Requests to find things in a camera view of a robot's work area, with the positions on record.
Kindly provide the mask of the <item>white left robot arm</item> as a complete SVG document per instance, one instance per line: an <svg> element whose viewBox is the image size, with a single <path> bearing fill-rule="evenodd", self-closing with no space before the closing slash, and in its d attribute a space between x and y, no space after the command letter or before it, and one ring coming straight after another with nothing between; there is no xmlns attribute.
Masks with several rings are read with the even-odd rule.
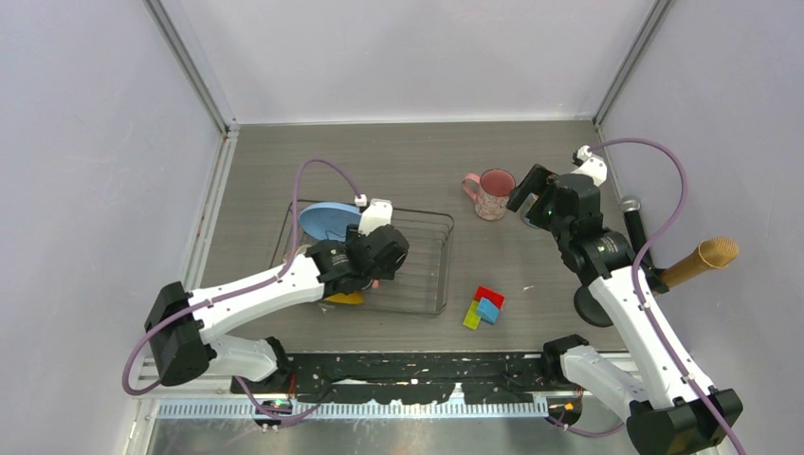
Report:
<svg viewBox="0 0 804 455"><path fill-rule="evenodd" d="M164 285L144 324L158 385L222 373L282 391L291 369L280 343L234 337L231 331L290 306L389 281L409 248L396 227L385 225L344 242L319 241L282 265L218 287L188 291L181 282Z"/></svg>

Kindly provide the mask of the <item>patterned pink mug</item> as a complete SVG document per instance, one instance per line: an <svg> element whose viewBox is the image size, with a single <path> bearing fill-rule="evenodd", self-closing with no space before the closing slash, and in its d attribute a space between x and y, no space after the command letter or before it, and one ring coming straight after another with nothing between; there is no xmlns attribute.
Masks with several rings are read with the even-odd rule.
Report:
<svg viewBox="0 0 804 455"><path fill-rule="evenodd" d="M462 181L462 188L472 200L475 213L486 221L499 221L505 216L510 193L515 187L515 177L502 169L489 169L482 174L468 173Z"/></svg>

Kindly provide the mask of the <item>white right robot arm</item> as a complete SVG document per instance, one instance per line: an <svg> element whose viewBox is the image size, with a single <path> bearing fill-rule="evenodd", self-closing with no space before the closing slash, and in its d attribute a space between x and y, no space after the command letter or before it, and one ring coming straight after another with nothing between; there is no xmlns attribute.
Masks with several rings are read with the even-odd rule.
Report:
<svg viewBox="0 0 804 455"><path fill-rule="evenodd" d="M674 334L629 240L605 227L593 179L535 165L511 191L508 209L518 210L529 195L536 202L528 220L552 234L561 260L609 318L640 374L571 335L544 345L544 382L591 392L623 421L640 454L695 454L722 443L742 402L734 390L718 389Z"/></svg>

